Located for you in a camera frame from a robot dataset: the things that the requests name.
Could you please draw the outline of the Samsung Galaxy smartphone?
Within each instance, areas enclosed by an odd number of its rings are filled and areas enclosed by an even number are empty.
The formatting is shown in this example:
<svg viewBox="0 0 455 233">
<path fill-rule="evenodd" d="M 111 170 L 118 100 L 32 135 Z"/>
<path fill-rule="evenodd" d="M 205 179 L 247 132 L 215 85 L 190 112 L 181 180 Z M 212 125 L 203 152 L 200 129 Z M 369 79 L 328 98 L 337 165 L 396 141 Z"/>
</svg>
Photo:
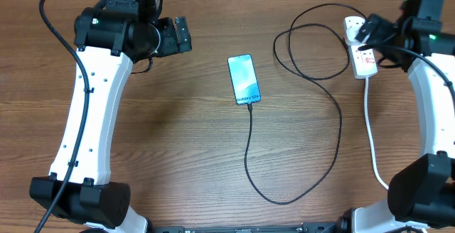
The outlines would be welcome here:
<svg viewBox="0 0 455 233">
<path fill-rule="evenodd" d="M 227 59 L 236 104 L 251 104 L 262 99 L 255 66 L 250 54 Z"/>
</svg>

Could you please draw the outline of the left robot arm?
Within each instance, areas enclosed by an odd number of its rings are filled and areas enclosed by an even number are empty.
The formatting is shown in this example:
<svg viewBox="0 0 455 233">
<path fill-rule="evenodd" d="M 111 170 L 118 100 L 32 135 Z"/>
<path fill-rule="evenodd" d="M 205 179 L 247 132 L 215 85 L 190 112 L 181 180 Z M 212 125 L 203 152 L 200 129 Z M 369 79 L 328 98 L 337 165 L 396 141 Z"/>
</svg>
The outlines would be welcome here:
<svg viewBox="0 0 455 233">
<path fill-rule="evenodd" d="M 49 173 L 29 194 L 47 216 L 89 232 L 152 232 L 130 205 L 126 183 L 111 181 L 111 145 L 119 102 L 133 65 L 191 50 L 184 17 L 161 16 L 163 0 L 100 0 L 75 19 L 65 47 L 76 62 L 63 139 Z"/>
</svg>

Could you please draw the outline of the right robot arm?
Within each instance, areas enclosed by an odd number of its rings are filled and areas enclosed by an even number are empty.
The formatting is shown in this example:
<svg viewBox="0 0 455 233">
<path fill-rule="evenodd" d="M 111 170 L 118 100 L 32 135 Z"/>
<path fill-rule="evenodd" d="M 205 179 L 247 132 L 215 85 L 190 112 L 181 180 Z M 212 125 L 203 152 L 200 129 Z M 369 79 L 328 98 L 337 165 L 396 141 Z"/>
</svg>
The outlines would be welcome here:
<svg viewBox="0 0 455 233">
<path fill-rule="evenodd" d="M 330 232 L 424 232 L 454 226 L 454 35 L 442 32 L 444 0 L 404 0 L 392 23 L 377 14 L 345 18 L 355 78 L 381 66 L 371 50 L 407 73 L 417 102 L 419 158 L 390 181 L 387 197 L 350 209 Z"/>
</svg>

